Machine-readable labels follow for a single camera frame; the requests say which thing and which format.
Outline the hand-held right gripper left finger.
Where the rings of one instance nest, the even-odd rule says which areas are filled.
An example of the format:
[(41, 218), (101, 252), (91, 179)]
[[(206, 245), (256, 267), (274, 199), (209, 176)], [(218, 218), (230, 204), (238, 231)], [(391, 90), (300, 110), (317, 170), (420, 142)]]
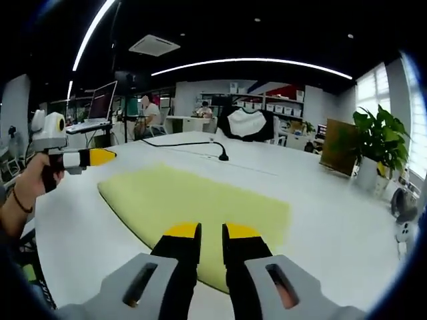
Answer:
[(82, 304), (55, 311), (58, 319), (187, 319), (197, 283), (201, 224), (169, 229), (151, 253), (140, 253), (102, 282)]

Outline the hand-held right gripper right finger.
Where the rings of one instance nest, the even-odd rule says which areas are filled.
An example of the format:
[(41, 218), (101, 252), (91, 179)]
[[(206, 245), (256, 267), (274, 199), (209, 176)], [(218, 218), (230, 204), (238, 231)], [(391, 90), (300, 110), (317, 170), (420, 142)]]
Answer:
[(273, 255), (256, 230), (224, 223), (222, 247), (236, 319), (363, 319), (360, 309), (329, 300), (292, 260)]

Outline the person's left hand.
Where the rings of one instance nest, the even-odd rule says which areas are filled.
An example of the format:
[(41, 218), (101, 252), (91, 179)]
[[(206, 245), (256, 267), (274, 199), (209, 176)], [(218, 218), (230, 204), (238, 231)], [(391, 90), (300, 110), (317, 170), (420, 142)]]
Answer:
[(50, 166), (49, 156), (37, 153), (18, 176), (14, 191), (18, 200), (22, 204), (26, 203), (27, 207), (32, 205), (37, 197), (48, 193), (42, 179), (42, 171), (48, 166)]

